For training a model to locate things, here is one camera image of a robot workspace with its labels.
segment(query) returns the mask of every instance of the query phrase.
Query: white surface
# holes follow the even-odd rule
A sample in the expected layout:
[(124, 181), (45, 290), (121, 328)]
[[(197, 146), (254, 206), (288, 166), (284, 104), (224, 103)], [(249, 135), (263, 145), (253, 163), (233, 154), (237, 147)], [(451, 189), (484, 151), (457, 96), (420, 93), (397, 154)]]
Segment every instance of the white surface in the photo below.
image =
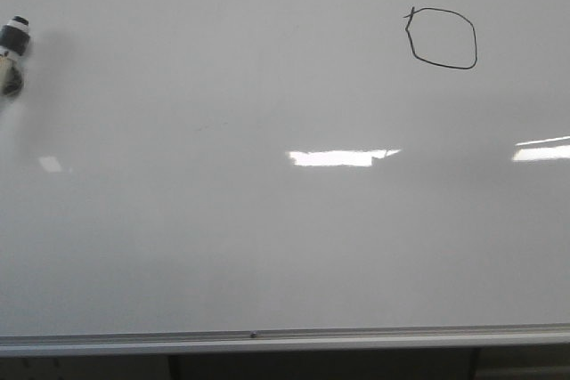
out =
[[(566, 3), (0, 0), (0, 336), (569, 322), (570, 164), (513, 162), (570, 131)], [(475, 68), (414, 59), (412, 6)]]

